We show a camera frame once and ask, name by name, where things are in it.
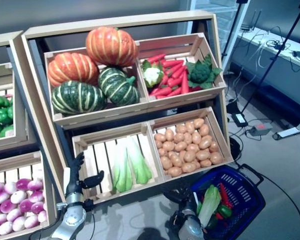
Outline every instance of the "basket handle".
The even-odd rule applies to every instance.
[[[241,166],[239,166],[239,168],[237,170],[240,171],[240,169],[242,169],[242,168],[248,169],[250,172],[252,172],[254,175],[256,175],[259,178],[259,181],[257,183],[255,183],[256,186],[259,186],[259,184],[262,183],[265,180],[264,177],[261,176],[261,174],[259,172],[257,172],[256,170],[254,170],[249,165],[247,165],[247,164],[244,163]]]

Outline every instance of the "pumpkin stem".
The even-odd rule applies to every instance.
[[[127,77],[127,78],[126,78],[126,81],[127,81],[130,85],[134,84],[134,81],[135,81],[135,80],[136,80],[135,76],[131,76],[131,77]]]

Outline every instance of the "black cable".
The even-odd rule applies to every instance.
[[[262,173],[259,172],[259,174],[264,177],[265,179],[267,179],[268,181],[270,181],[271,183],[273,183],[278,189],[280,189],[288,198],[289,200],[292,202],[292,204],[294,205],[295,209],[297,210],[299,216],[300,216],[300,210],[297,206],[297,204],[293,201],[293,199],[288,195],[288,193],[283,190],[278,184],[276,184],[274,181],[272,181],[270,178],[268,178],[267,176],[263,175]]]
[[[92,218],[93,218],[93,230],[92,230],[92,235],[90,237],[90,240],[92,240],[92,237],[95,234],[95,228],[96,228],[96,219],[95,219],[95,215],[92,213]]]

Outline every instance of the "striped green squash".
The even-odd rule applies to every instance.
[[[66,81],[52,91],[52,105],[64,115],[105,109],[107,99],[100,88],[78,81]]]
[[[135,77],[127,75],[118,68],[104,68],[98,78],[98,85],[104,95],[117,106],[136,104],[140,100],[137,88],[133,86]]]

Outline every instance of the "leafy green vegetable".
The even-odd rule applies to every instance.
[[[154,85],[160,83],[164,77],[164,71],[161,63],[158,65],[153,63],[151,65],[148,60],[144,60],[141,68],[144,75],[145,85],[148,88],[152,88]]]
[[[129,160],[132,163],[135,182],[137,184],[146,184],[152,178],[152,173],[146,164],[140,148],[131,136],[126,137],[126,147]]]
[[[124,142],[120,142],[115,146],[113,189],[122,193],[130,190],[132,183],[127,148]]]
[[[188,84],[189,87],[195,88],[200,86],[202,89],[210,89],[213,87],[212,83],[222,69],[218,67],[212,67],[211,55],[205,56],[201,62],[198,60],[196,63],[187,62],[186,67],[188,69]]]
[[[214,214],[214,211],[220,203],[220,200],[221,196],[218,188],[210,185],[210,187],[205,191],[201,211],[198,215],[202,228],[205,228],[208,225],[211,216]]]

